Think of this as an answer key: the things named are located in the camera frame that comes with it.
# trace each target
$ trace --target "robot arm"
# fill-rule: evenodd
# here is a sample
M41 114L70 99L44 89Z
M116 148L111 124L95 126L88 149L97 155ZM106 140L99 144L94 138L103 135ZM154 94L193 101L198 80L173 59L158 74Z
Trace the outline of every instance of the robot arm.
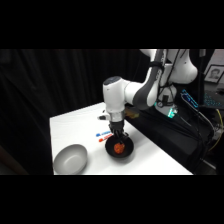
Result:
M197 76L197 69L192 65L189 58L189 49L142 49L144 54L150 57L151 63L144 83L130 82L121 77L112 77L103 83L103 95L106 104L107 115L99 117L101 120L110 121L110 129L117 138L124 136L124 111L125 104L134 105L139 110L146 110L152 107L157 99L163 102L164 94L159 92L167 80L176 83L190 83ZM165 64L167 59L173 65ZM169 87L170 91L164 87L168 94L167 102L173 101L171 95L176 95L175 91ZM168 113L169 107L156 106L161 113Z

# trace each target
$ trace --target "white table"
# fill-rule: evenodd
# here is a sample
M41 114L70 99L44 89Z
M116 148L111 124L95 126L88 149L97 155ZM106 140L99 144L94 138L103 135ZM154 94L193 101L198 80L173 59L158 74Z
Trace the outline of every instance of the white table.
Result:
M99 143L96 137L97 133L109 131L108 121L97 120L104 109L105 104L100 103L50 119L53 161L62 149L81 144L88 151L83 175L191 175L127 121L124 130L135 150L126 160L110 157L105 150L106 141Z

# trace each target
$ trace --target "black cable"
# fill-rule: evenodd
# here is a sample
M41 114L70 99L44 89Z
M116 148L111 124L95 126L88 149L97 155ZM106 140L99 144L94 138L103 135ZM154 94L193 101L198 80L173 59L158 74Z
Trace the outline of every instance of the black cable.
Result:
M174 69L174 67L175 67L175 65L176 65L176 61L177 61L177 57L178 57L179 53L180 53L180 49L178 49L178 51L177 51L175 60L174 60L174 62L173 62L172 69L170 70L170 74L169 74L168 77L167 77L166 84L165 84L164 86L161 86L161 88L163 88L163 89L160 91L160 93L159 93L159 95L158 95L158 97L157 97L157 100L158 100L158 98L160 97L160 95L162 94L163 90L168 86L168 83L169 83L169 80L170 80L170 76L171 76L171 74L172 74L172 72L173 72L173 69Z

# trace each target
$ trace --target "black plate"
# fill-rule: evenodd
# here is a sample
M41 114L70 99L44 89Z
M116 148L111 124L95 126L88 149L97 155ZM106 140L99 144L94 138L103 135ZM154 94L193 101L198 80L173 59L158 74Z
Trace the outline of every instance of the black plate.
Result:
M120 155L116 154L114 151L114 146L119 142L120 142L119 139L115 138L114 136L111 136L106 142L107 153L110 156L114 158L118 158L118 159L122 159L122 158L126 158L130 156L132 152L134 151L134 143L132 142L132 140L130 138L126 138L122 140L122 142L125 144L125 148L124 148L124 152Z

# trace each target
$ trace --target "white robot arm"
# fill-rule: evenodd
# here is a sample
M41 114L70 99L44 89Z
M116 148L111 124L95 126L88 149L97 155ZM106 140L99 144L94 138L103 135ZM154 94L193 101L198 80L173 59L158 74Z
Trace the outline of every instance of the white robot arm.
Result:
M188 84L197 77L197 69L190 61L189 49L141 51L151 59L144 83L130 82L116 76L107 79L103 84L107 114L99 119L109 120L111 131L118 138L122 137L124 131L126 103L134 105L139 110L146 110L155 105L159 112L173 117L177 113L177 108L173 103L176 89L172 83Z

